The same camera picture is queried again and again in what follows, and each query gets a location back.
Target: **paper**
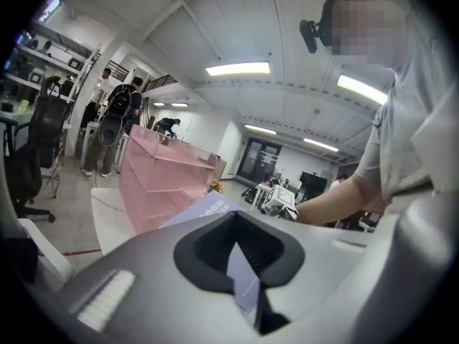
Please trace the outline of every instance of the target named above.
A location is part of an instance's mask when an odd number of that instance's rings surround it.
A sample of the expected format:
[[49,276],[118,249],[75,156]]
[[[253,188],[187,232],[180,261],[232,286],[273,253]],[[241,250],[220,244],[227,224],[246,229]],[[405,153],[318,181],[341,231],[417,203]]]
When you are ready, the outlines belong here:
[[[212,191],[167,221],[161,228],[174,226],[201,216],[237,210],[242,210],[242,208],[222,194]],[[235,301],[242,314],[250,314],[257,307],[260,281],[237,244],[229,256],[227,276],[235,281]]]

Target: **gray t-shirt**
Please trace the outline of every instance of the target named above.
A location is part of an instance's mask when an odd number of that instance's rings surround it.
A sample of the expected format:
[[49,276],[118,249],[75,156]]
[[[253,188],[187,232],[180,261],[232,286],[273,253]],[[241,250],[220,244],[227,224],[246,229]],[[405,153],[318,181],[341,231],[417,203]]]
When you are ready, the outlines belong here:
[[390,204],[386,215],[398,214],[413,199],[432,192],[411,138],[440,103],[455,75],[440,35],[425,34],[425,28],[412,18],[401,74],[375,116],[356,170],[373,186],[381,186],[382,197]]

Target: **pink shelf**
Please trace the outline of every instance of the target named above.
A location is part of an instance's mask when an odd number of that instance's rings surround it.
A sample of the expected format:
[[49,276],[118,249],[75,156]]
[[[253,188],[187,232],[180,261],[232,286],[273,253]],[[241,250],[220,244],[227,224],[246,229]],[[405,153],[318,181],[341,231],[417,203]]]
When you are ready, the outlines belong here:
[[121,165],[120,190],[137,233],[159,228],[204,197],[217,165],[214,154],[133,126]]
[[193,167],[202,167],[212,170],[215,169],[215,166],[206,164],[204,161],[198,161],[190,158],[175,148],[170,148],[162,144],[154,144],[151,141],[142,138],[132,137],[132,139],[155,159],[187,164]]

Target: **glass door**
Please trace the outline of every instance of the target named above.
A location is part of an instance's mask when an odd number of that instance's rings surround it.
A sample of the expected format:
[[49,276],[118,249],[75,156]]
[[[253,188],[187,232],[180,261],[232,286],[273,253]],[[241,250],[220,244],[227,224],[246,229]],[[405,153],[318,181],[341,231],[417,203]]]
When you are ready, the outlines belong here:
[[249,139],[237,175],[255,183],[267,181],[274,173],[281,148],[264,140]]

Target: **red line on floor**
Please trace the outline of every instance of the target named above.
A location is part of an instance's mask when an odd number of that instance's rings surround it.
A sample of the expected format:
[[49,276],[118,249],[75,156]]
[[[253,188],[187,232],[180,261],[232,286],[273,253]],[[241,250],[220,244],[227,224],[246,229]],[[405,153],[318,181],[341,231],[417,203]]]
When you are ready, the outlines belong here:
[[93,252],[101,252],[100,249],[89,249],[86,251],[74,251],[74,252],[64,252],[64,256],[75,256],[75,255],[84,255],[84,254],[92,254]]

